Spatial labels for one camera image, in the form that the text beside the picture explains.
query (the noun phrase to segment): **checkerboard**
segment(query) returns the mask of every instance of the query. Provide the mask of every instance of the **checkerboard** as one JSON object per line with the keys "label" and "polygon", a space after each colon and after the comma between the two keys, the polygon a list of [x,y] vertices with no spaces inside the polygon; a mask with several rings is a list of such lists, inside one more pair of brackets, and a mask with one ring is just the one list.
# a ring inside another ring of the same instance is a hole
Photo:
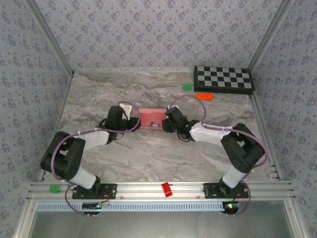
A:
{"label": "checkerboard", "polygon": [[194,91],[253,94],[251,73],[247,68],[195,66]]}

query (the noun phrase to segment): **pink box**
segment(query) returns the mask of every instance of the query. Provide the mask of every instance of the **pink box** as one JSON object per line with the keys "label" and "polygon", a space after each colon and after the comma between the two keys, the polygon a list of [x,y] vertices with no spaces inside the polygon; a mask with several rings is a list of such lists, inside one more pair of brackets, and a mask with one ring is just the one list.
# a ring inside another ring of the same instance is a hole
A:
{"label": "pink box", "polygon": [[166,119],[166,109],[161,108],[141,108],[141,127],[162,129],[162,120]]}

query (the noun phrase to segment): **wall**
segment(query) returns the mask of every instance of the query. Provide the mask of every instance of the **wall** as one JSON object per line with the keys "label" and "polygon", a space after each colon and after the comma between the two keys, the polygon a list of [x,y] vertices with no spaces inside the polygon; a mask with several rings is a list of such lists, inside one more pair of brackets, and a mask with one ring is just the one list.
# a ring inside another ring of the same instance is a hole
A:
{"label": "wall", "polygon": [[253,75],[284,179],[317,237],[317,3],[291,7]]}
{"label": "wall", "polygon": [[280,0],[37,0],[74,70],[247,67]]}
{"label": "wall", "polygon": [[0,237],[11,237],[69,82],[22,0],[0,3]]}

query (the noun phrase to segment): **white cable tray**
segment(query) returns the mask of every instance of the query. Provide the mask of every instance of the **white cable tray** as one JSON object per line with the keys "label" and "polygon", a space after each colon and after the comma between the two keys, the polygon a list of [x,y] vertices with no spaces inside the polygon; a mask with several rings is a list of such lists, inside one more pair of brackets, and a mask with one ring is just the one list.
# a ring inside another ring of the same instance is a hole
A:
{"label": "white cable tray", "polygon": [[[74,208],[83,211],[83,202],[72,202]],[[72,212],[66,202],[38,202],[37,212]],[[105,212],[185,212],[185,211],[224,211],[222,202],[113,202],[102,210],[84,211]]]}

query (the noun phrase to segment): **green cube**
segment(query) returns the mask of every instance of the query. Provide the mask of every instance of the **green cube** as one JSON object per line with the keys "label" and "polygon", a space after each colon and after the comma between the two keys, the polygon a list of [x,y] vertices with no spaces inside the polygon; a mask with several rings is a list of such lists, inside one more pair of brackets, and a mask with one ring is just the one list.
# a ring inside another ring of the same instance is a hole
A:
{"label": "green cube", "polygon": [[191,84],[185,84],[185,85],[183,86],[183,89],[184,89],[184,91],[192,90],[192,85],[191,85]]}
{"label": "green cube", "polygon": [[59,186],[58,185],[51,185],[50,192],[51,193],[59,193]]}

